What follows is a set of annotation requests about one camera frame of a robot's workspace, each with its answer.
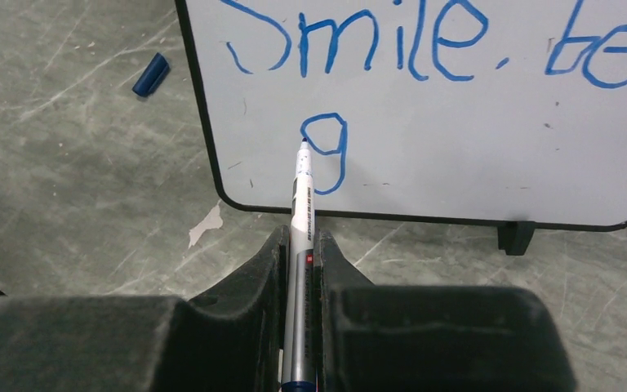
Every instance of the whiteboard marker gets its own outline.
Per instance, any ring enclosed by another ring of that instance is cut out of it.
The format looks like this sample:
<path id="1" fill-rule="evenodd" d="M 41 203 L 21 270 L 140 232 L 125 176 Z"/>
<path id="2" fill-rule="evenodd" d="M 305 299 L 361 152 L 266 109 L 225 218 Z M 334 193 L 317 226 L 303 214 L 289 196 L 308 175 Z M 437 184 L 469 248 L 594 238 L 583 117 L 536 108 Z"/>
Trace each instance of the whiteboard marker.
<path id="1" fill-rule="evenodd" d="M 287 278 L 287 313 L 282 353 L 282 392 L 314 392 L 314 178 L 311 150 L 304 138 L 296 153 L 292 190 L 290 254 Z"/>

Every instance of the gray floor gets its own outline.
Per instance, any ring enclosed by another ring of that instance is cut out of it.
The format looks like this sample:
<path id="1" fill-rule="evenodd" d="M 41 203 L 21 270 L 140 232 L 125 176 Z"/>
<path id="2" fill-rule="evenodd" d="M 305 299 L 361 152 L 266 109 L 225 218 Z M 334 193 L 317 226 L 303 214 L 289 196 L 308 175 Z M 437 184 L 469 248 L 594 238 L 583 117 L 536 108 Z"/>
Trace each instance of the gray floor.
<path id="1" fill-rule="evenodd" d="M 142 101 L 156 51 L 173 70 Z M 219 201 L 199 124 L 173 1 L 1 0 L 0 288 L 189 297 L 243 263 L 287 217 Z M 375 283 L 531 289 L 580 390 L 627 390 L 627 230 L 540 231 L 512 258 L 489 228 L 318 225 Z"/>

